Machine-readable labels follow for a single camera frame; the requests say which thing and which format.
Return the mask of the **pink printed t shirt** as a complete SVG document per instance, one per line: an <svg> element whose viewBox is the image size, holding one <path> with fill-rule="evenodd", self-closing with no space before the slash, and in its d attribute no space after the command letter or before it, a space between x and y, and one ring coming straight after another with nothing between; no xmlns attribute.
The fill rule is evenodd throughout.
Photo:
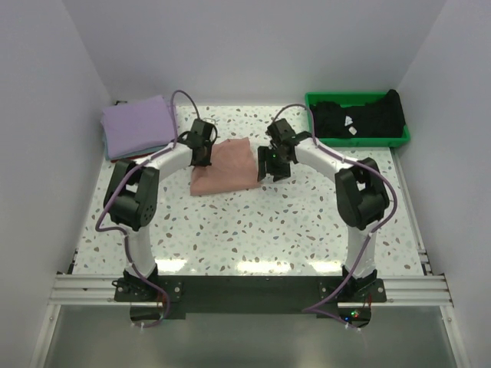
<svg viewBox="0 0 491 368"><path fill-rule="evenodd" d="M210 166L193 168L190 195L215 195L259 186L258 168L249 139L228 139L213 147Z"/></svg>

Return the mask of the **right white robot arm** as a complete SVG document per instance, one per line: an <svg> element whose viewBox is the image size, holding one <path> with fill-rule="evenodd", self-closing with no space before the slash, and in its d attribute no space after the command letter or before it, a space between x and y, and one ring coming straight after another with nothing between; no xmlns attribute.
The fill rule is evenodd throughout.
<svg viewBox="0 0 491 368"><path fill-rule="evenodd" d="M388 190L394 188L371 159L356 160L327 147L309 132L297 133L285 119L266 130L268 146L258 148L258 181L267 175L275 182L291 175L292 163L309 166L334 183L338 214L348 228L348 253L342 266L343 281L331 292L359 301L377 279L375 245L378 230L388 217Z"/></svg>

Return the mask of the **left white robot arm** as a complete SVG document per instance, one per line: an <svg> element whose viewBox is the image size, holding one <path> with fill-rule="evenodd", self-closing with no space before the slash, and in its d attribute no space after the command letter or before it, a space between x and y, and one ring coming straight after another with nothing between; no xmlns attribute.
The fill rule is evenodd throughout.
<svg viewBox="0 0 491 368"><path fill-rule="evenodd" d="M115 164L95 229L122 234L127 260L124 278L133 282L131 290L142 301L154 299L159 291L150 224L157 213L160 182L188 166L209 166L217 136L213 123L196 118L189 130L162 150Z"/></svg>

